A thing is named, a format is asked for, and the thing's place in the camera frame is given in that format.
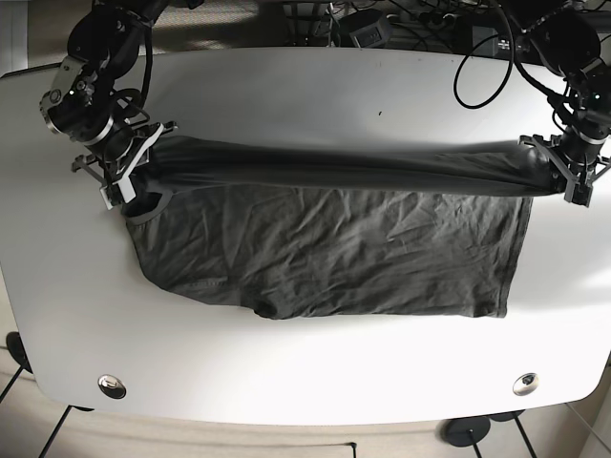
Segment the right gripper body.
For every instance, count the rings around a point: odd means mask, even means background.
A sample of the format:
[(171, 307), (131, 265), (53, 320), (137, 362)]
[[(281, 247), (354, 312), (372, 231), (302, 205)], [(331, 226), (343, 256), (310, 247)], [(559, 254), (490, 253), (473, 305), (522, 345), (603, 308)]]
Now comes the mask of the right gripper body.
[(99, 192), (108, 210), (129, 203), (137, 196), (132, 172), (149, 161), (150, 150), (161, 136), (177, 128), (174, 121), (136, 129), (128, 124), (120, 129), (112, 126), (102, 131), (104, 137), (96, 143), (84, 143), (90, 154), (77, 156), (71, 171), (84, 171), (99, 183)]

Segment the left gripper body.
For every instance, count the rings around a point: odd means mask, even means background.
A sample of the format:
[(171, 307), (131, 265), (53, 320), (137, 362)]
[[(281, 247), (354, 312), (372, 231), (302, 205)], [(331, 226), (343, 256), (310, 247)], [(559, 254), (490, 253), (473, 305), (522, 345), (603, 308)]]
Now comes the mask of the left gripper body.
[(607, 138), (591, 138), (583, 134), (522, 135), (520, 144), (534, 147), (553, 164), (557, 175), (562, 175), (564, 200), (588, 207), (594, 183), (610, 170), (610, 158), (601, 154)]

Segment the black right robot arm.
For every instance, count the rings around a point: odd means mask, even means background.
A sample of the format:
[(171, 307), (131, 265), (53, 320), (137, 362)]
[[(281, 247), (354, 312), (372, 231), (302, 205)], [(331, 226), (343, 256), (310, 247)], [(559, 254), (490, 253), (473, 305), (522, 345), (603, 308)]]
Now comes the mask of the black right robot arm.
[(149, 150), (177, 129), (153, 123), (144, 106), (153, 67), (152, 28), (165, 1), (94, 1), (73, 28), (39, 111), (50, 131), (83, 145), (73, 171), (100, 184), (108, 208), (127, 204), (137, 192), (131, 174)]

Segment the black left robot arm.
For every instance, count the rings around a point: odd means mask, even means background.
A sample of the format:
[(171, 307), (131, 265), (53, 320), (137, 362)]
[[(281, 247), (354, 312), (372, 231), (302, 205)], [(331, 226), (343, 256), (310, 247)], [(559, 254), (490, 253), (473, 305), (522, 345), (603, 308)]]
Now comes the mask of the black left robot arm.
[(559, 94), (527, 73), (514, 58), (520, 75), (543, 93), (558, 115), (564, 132), (546, 139), (523, 136), (552, 163), (564, 199), (588, 206), (593, 184), (610, 170), (600, 151), (610, 136), (610, 68), (601, 57), (596, 28), (586, 20), (591, 13), (582, 1), (502, 1), (507, 28), (524, 38), (543, 65), (560, 76), (568, 88)]

